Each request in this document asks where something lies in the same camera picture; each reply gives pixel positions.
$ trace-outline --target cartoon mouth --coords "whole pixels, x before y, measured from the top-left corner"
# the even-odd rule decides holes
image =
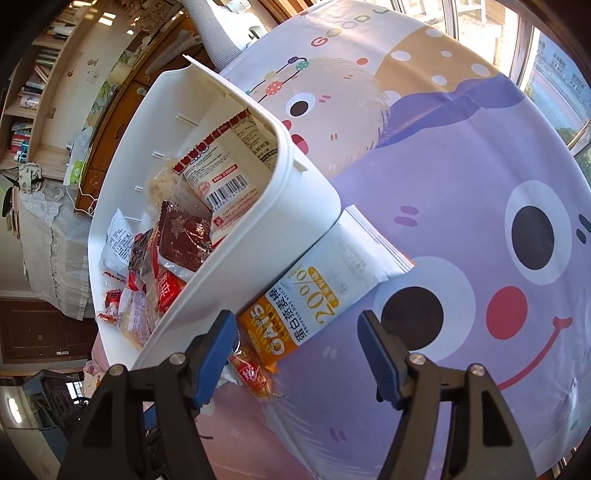
[[[293,134],[291,136],[291,140],[293,143],[295,143],[297,145],[297,147],[302,150],[304,155],[308,154],[308,143],[306,143],[306,141],[300,137],[298,134]]]
[[[573,319],[571,317],[567,319],[559,319],[558,317],[554,317],[554,320],[552,321],[552,325],[554,325],[554,332],[552,332],[552,335],[550,335],[550,339],[546,345],[544,345],[544,348],[542,348],[541,352],[538,353],[538,355],[530,362],[530,364],[527,365],[527,367],[525,367],[521,372],[511,377],[509,380],[505,380],[503,383],[500,383],[498,385],[499,390],[509,388],[515,385],[518,381],[523,380],[544,359],[546,354],[554,345],[560,331],[570,327],[572,323]]]

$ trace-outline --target cartoon tablecloth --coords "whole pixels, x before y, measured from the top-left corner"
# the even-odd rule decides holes
[[[352,0],[281,24],[222,75],[416,267],[280,362],[285,399],[216,393],[198,425],[220,477],[377,477],[400,415],[376,400],[364,309],[440,365],[484,364],[539,473],[571,449],[591,423],[591,191],[529,99],[440,31]],[[440,420],[432,478],[449,408]]]

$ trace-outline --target cartoon eye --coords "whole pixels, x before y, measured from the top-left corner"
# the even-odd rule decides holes
[[[472,330],[474,291],[464,273],[447,260],[418,257],[413,262],[409,273],[379,286],[374,312],[408,350],[437,362],[460,348]]]
[[[285,112],[291,116],[303,116],[312,110],[315,104],[316,97],[311,93],[297,93],[287,101]]]
[[[569,214],[545,183],[529,180],[513,190],[505,210],[505,238],[513,263],[536,285],[555,282],[569,264]]]

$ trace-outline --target barcode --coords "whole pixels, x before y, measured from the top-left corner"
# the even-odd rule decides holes
[[[209,205],[211,210],[216,211],[238,192],[244,190],[247,185],[248,183],[244,177],[238,174],[232,180],[229,180],[217,190],[214,190],[207,195],[207,197],[205,197],[205,202]]]

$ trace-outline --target cartoon tongue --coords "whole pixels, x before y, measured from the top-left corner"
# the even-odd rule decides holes
[[[295,143],[298,146],[298,148],[300,150],[302,150],[304,155],[308,154],[308,150],[309,150],[308,144],[301,136],[294,134],[291,136],[291,140],[293,141],[293,143]]]

